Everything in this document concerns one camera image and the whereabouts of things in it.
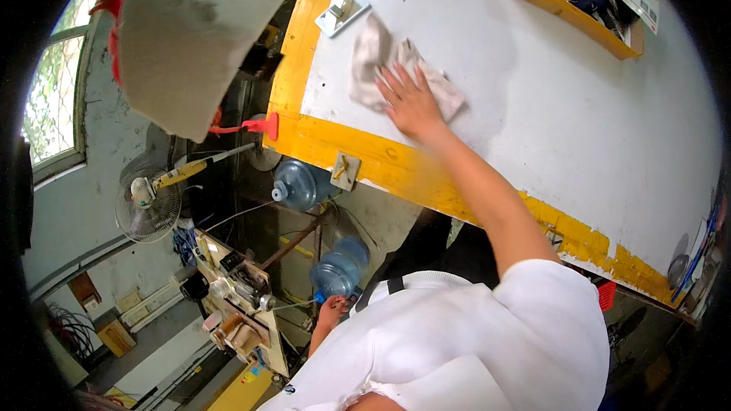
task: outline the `white table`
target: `white table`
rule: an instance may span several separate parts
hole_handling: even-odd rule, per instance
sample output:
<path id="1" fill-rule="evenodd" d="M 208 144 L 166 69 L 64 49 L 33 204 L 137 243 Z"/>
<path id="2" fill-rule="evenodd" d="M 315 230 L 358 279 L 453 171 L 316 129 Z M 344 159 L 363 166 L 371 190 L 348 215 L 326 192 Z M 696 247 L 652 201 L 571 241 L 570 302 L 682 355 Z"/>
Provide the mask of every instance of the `white table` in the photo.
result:
<path id="1" fill-rule="evenodd" d="M 517 189 L 608 238 L 605 258 L 636 256 L 620 274 L 591 254 L 562 258 L 664 301 L 643 277 L 666 274 L 681 236 L 694 238 L 721 163 L 708 79 L 671 4 L 662 2 L 658 35 L 645 32 L 644 55 L 620 61 L 522 0 L 369 1 L 395 38 L 465 92 L 469 107 L 450 124 L 464 142 Z M 410 144 L 347 97 L 364 18 L 319 37 L 300 113 Z"/>

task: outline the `fan grille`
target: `fan grille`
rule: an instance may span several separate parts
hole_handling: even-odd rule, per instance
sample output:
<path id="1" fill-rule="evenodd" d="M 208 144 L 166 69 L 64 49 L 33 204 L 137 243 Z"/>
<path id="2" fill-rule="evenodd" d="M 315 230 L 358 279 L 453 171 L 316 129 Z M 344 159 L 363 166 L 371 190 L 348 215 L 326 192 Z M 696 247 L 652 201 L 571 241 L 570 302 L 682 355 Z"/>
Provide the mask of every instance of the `fan grille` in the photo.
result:
<path id="1" fill-rule="evenodd" d="M 135 169 L 119 180 L 115 200 L 117 226 L 125 236 L 139 243 L 152 243 L 161 239 L 175 227 L 180 216 L 180 189 L 178 185 L 162 187 L 155 201 L 147 209 L 138 208 L 132 200 L 130 187 L 135 178 L 147 177 L 152 181 L 162 175 L 159 169 Z"/>

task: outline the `white t-shirt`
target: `white t-shirt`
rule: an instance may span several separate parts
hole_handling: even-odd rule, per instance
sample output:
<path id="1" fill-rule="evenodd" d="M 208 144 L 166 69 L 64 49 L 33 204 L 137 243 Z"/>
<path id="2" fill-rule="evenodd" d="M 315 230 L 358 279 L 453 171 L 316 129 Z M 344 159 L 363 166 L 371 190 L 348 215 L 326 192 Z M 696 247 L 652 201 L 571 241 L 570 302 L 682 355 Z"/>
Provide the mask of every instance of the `white t-shirt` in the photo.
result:
<path id="1" fill-rule="evenodd" d="M 495 290 L 441 271 L 379 283 L 260 409 L 336 411 L 369 391 L 408 411 L 596 409 L 609 369 L 597 288 L 550 260 Z"/>

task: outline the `red clamp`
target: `red clamp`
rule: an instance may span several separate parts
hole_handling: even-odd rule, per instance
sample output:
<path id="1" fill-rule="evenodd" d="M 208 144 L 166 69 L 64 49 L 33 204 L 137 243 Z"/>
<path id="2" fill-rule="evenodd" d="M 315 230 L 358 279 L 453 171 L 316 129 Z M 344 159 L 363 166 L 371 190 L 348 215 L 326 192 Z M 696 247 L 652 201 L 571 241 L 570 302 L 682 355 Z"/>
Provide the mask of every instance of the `red clamp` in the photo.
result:
<path id="1" fill-rule="evenodd" d="M 272 113 L 267 119 L 259 119 L 256 121 L 244 121 L 239 127 L 217 127 L 212 125 L 208 128 L 211 133 L 231 133 L 239 132 L 246 127 L 246 132 L 265 132 L 269 135 L 269 140 L 275 142 L 279 135 L 279 114 Z"/>

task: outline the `electrical outlet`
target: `electrical outlet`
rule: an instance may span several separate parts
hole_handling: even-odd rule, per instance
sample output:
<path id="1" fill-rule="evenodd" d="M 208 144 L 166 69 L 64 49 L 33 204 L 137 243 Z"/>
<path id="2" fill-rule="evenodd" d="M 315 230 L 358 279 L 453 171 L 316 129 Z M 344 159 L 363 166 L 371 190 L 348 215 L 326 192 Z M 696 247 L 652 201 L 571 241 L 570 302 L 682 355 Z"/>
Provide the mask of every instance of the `electrical outlet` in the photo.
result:
<path id="1" fill-rule="evenodd" d="M 90 298 L 90 299 L 89 299 L 89 300 L 88 300 L 88 301 L 87 301 L 87 302 L 86 302 L 86 303 L 84 304 L 84 309 L 86 310 L 86 312 L 92 312 L 92 311 L 94 311 L 94 310 L 95 310 L 96 308 L 99 308 L 99 302 L 98 302 L 98 301 L 96 301 L 96 298 Z"/>

